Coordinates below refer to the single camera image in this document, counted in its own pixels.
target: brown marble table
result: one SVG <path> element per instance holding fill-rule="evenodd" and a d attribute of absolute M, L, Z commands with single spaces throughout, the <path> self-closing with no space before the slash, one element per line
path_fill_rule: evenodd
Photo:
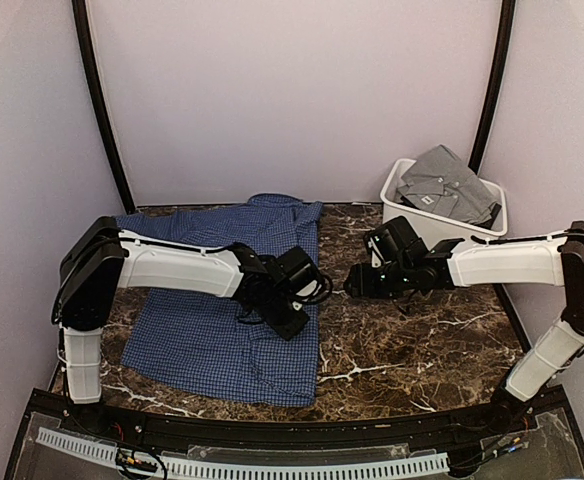
<path fill-rule="evenodd" d="M 174 208 L 149 208 L 166 215 Z M 117 293 L 103 336 L 107 404 L 219 420 L 337 421 L 449 410 L 486 402 L 522 355 L 491 286 L 416 295 L 405 300 L 354 300 L 342 290 L 350 265 L 366 261 L 361 237 L 382 223 L 379 205 L 327 205 L 319 226 L 319 264 L 335 284 L 319 314 L 321 358 L 311 407 L 251 405 L 193 395 L 121 365 L 123 349 L 148 289 Z M 60 392 L 57 378 L 53 391 Z"/>

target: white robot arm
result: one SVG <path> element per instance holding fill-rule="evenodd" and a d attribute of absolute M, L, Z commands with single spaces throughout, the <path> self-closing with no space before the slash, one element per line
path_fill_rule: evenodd
<path fill-rule="evenodd" d="M 443 240 L 428 249 L 407 219 L 395 218 L 366 234 L 372 262 L 351 268 L 345 290 L 393 298 L 486 283 L 565 286 L 566 309 L 495 392 L 493 402 L 514 411 L 584 352 L 584 222 L 541 237 L 473 240 Z"/>
<path fill-rule="evenodd" d="M 257 255 L 243 244 L 205 248 L 119 230 L 113 218 L 97 220 L 61 263 L 61 287 L 52 321 L 63 332 L 70 399 L 101 398 L 101 333 L 117 288 L 157 287 L 231 298 L 258 313 L 290 340 L 308 321 L 302 307 L 331 290 L 300 247 L 279 257 Z"/>

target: curved black frame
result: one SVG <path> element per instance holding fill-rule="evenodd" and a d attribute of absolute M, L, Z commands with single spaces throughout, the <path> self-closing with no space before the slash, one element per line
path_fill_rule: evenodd
<path fill-rule="evenodd" d="M 470 154 L 468 166 L 474 173 L 479 173 L 481 161 L 485 153 L 485 147 L 490 136 L 496 105 L 499 101 L 499 92 L 505 71 L 505 60 L 508 56 L 510 46 L 510 36 L 512 35 L 512 24 L 514 23 L 514 6 L 516 0 L 503 0 L 501 4 L 501 16 L 499 19 L 499 30 L 496 34 L 496 45 L 494 46 L 494 56 L 492 57 L 492 68 L 490 69 L 490 80 L 488 89 L 485 92 L 485 101 L 481 111 L 481 119 L 476 130 L 474 146 Z"/>
<path fill-rule="evenodd" d="M 539 414 L 562 408 L 577 444 L 584 467 L 584 442 L 563 387 L 544 390 L 532 403 Z M 21 419 L 4 480 L 13 480 L 21 445 L 33 413 L 56 417 L 61 428 L 84 433 L 71 417 L 64 415 L 65 399 L 41 390 L 34 390 Z M 486 412 L 488 405 L 476 405 L 447 412 L 377 420 L 313 423 L 263 423 L 223 420 L 202 420 L 152 414 L 104 406 L 103 411 L 125 431 L 126 441 L 157 451 L 187 453 L 191 446 L 211 446 L 266 450 L 333 450 L 358 447 L 387 446 L 407 443 L 410 451 L 436 449 L 445 451 L 452 462 L 468 458 L 481 451 L 480 441 L 487 432 L 472 432 L 451 428 L 472 424 Z M 536 427 L 533 417 L 530 428 Z M 523 423 L 514 430 L 523 429 Z"/>
<path fill-rule="evenodd" d="M 94 45 L 92 44 L 90 22 L 85 0 L 72 0 L 72 8 L 74 10 L 74 23 L 76 25 L 76 35 L 79 40 L 81 58 L 83 59 L 85 78 L 88 83 L 88 89 L 90 90 L 90 97 L 92 97 L 92 107 L 94 108 L 96 121 L 101 132 L 101 140 L 103 141 L 105 154 L 108 157 L 110 170 L 112 171 L 112 176 L 114 177 L 116 188 L 119 191 L 119 197 L 121 198 L 123 207 L 127 213 L 134 213 L 136 206 L 134 205 L 134 199 L 132 198 L 132 192 L 130 191 L 127 178 L 125 177 L 119 150 L 116 147 L 110 116 L 108 115 L 103 89 L 101 88 L 101 80 L 99 79 L 99 70 L 94 56 Z"/>

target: wire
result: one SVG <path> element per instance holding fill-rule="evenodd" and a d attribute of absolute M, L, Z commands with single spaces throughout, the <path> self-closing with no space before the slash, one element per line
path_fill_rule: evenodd
<path fill-rule="evenodd" d="M 461 423 L 450 423 L 449 425 L 446 425 L 444 428 L 460 428 L 463 430 L 467 430 L 468 432 L 482 432 L 486 428 L 488 428 L 488 425 L 472 427 L 470 425 L 463 425 Z"/>
<path fill-rule="evenodd" d="M 152 245 L 154 247 L 166 247 L 166 248 L 173 248 L 175 250 L 185 250 L 186 252 L 205 253 L 206 255 L 225 252 L 226 250 L 229 250 L 231 247 L 231 245 L 228 245 L 226 247 L 212 247 L 212 248 L 194 247 L 192 245 L 185 245 L 185 244 L 182 245 L 182 244 L 178 244 L 178 243 L 168 243 L 168 242 L 161 242 L 161 241 L 157 241 L 157 240 L 146 240 L 143 238 L 131 238 L 131 237 L 120 237 L 119 240 L 121 240 L 122 242 L 132 242 L 132 243 L 139 242 L 142 245 Z"/>
<path fill-rule="evenodd" d="M 322 285 L 324 284 L 324 282 L 323 282 L 323 279 L 322 279 L 322 278 L 321 278 L 321 279 L 319 279 L 319 280 L 320 280 L 320 281 L 317 281 L 317 282 L 315 282 L 315 283 L 316 283 L 316 285 L 314 286 L 314 290 L 312 290 L 312 292 L 311 292 L 310 294 L 308 294 L 308 295 L 299 295 L 299 294 L 297 294 L 297 295 L 296 295 L 296 296 L 297 296 L 297 298 L 299 298 L 299 299 L 304 299 L 304 300 L 305 300 L 305 299 L 312 298 L 312 297 L 314 297 L 315 295 L 317 295 L 317 294 L 318 294 L 318 293 L 321 291 L 321 287 L 322 287 Z"/>
<path fill-rule="evenodd" d="M 119 470 L 119 475 L 121 477 L 127 478 L 128 480 L 147 480 L 148 478 L 153 477 L 154 473 L 156 473 L 148 471 L 146 474 L 141 474 L 130 471 L 128 465 L 137 466 L 139 464 L 144 463 L 140 460 L 137 460 L 137 458 L 135 457 L 136 452 L 134 450 L 130 452 L 130 455 L 126 455 L 120 448 L 118 448 L 116 453 L 117 457 L 115 459 L 115 464 L 118 467 L 121 467 L 122 471 Z"/>
<path fill-rule="evenodd" d="M 410 293 L 410 295 L 408 295 L 408 298 L 405 300 L 405 308 L 403 308 L 402 305 L 400 305 L 399 303 L 397 303 L 400 299 L 398 298 L 394 298 L 392 300 L 392 303 L 396 306 L 397 310 L 399 312 L 401 312 L 403 315 L 405 315 L 406 317 L 410 315 L 410 312 L 412 310 L 412 304 L 410 303 L 412 301 L 412 299 L 414 298 L 414 296 L 419 293 L 420 290 L 418 289 L 414 289 L 412 290 L 412 292 Z"/>
<path fill-rule="evenodd" d="M 499 239 L 499 240 L 490 240 L 487 241 L 483 238 L 479 238 L 475 235 L 472 235 L 470 238 L 472 239 L 472 241 L 479 243 L 481 245 L 504 245 L 506 243 L 518 243 L 518 242 L 535 242 L 535 241 L 541 241 L 541 240 L 547 240 L 548 238 L 550 239 L 557 239 L 557 238 L 564 238 L 564 237 L 581 237 L 584 238 L 584 232 L 575 232 L 572 230 L 565 230 L 564 232 L 560 232 L 560 233 L 554 233 L 554 234 L 550 234 L 550 235 L 544 235 L 544 236 L 536 236 L 536 237 L 518 237 L 518 238 L 503 238 L 503 239 Z"/>
<path fill-rule="evenodd" d="M 83 433 L 85 433 L 86 435 L 89 435 L 91 437 L 99 438 L 101 440 L 112 441 L 112 439 L 109 437 L 106 437 L 100 433 L 92 432 L 92 431 L 88 430 L 87 428 L 85 428 L 83 425 L 81 425 L 81 423 L 78 421 L 78 419 L 72 413 L 72 405 L 70 404 L 68 383 L 67 383 L 67 372 L 66 371 L 63 371 L 63 390 L 62 391 L 63 391 L 63 398 L 64 398 L 65 404 L 66 404 L 66 411 L 68 412 L 68 417 L 70 419 L 72 419 L 72 421 L 79 428 L 79 430 L 81 430 Z M 161 460 L 161 457 L 159 455 L 154 453 L 149 448 L 140 447 L 138 445 L 132 445 L 131 443 L 127 443 L 127 442 L 123 441 L 123 429 L 121 428 L 120 425 L 119 425 L 119 429 L 117 429 L 117 430 L 119 430 L 119 433 L 121 436 L 121 440 L 116 442 L 119 446 L 119 449 L 120 449 L 120 447 L 127 448 L 127 449 L 131 450 L 132 455 L 134 455 L 134 452 L 137 452 L 137 451 L 148 454 L 150 457 L 152 457 L 154 459 L 154 461 L 156 461 L 156 463 L 159 465 L 159 467 L 161 467 L 161 470 L 163 472 L 163 480 L 168 480 L 168 468 L 165 466 L 165 463 L 163 462 L 163 460 Z"/>
<path fill-rule="evenodd" d="M 505 437 L 507 437 L 508 435 L 510 435 L 510 427 L 512 425 L 510 424 L 510 426 L 508 426 L 508 432 L 504 433 L 503 435 L 501 435 L 500 437 L 498 437 L 496 440 L 490 442 L 488 444 L 487 447 L 483 448 L 479 453 L 477 453 L 476 455 L 468 458 L 467 460 L 464 460 L 463 462 L 459 462 L 455 465 L 450 465 L 450 468 L 457 468 L 457 469 L 461 469 L 461 470 L 471 470 L 477 467 L 477 464 L 472 464 L 472 465 L 467 465 L 464 466 L 466 464 L 469 464 L 470 462 L 472 462 L 473 460 L 476 460 L 479 457 L 482 457 L 483 455 L 485 455 L 488 451 L 494 449 L 494 447 L 499 444 Z"/>
<path fill-rule="evenodd" d="M 505 445 L 503 447 L 496 448 L 496 449 L 494 448 L 497 444 L 501 443 L 501 441 L 505 437 L 507 437 L 508 435 L 511 434 L 510 428 L 512 427 L 512 424 L 514 423 L 514 421 L 515 421 L 515 419 L 513 419 L 512 422 L 510 422 L 510 425 L 507 428 L 508 432 L 504 433 L 496 440 L 490 442 L 490 444 L 487 447 L 483 448 L 481 452 L 477 453 L 473 457 L 468 458 L 467 460 L 464 460 L 463 462 L 457 463 L 456 465 L 450 465 L 450 467 L 457 468 L 460 470 L 474 470 L 474 469 L 480 467 L 481 465 L 485 465 L 490 460 L 494 460 L 494 459 L 499 458 L 503 455 L 513 453 L 513 452 L 523 448 L 524 444 L 521 443 L 521 440 L 523 438 L 525 438 L 528 435 L 528 433 L 530 432 L 530 422 L 525 415 L 523 416 L 523 423 L 525 424 L 525 431 L 523 432 L 523 434 L 521 434 L 517 437 L 514 437 L 507 445 Z M 486 455 L 485 458 L 483 458 L 479 462 L 473 463 L 471 465 L 466 465 L 467 463 L 472 462 L 473 460 L 475 460 L 483 455 Z"/>

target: plastic bin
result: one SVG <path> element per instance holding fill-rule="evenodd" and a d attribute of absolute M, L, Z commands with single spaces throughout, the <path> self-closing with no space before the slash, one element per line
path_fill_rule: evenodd
<path fill-rule="evenodd" d="M 387 222 L 395 217 L 404 216 L 408 219 L 416 233 L 423 238 L 428 248 L 434 247 L 441 240 L 447 238 L 465 238 L 475 235 L 479 238 L 497 239 L 505 235 L 508 231 L 508 209 L 505 203 L 505 193 L 498 185 L 481 180 L 485 186 L 498 196 L 501 204 L 501 211 L 494 221 L 492 230 L 480 228 L 468 223 L 458 222 L 446 217 L 423 212 L 416 208 L 406 207 L 390 200 L 394 199 L 396 188 L 405 182 L 401 179 L 403 174 L 410 168 L 416 160 L 401 158 L 396 161 L 390 176 L 381 190 L 381 200 L 383 201 L 383 222 Z"/>

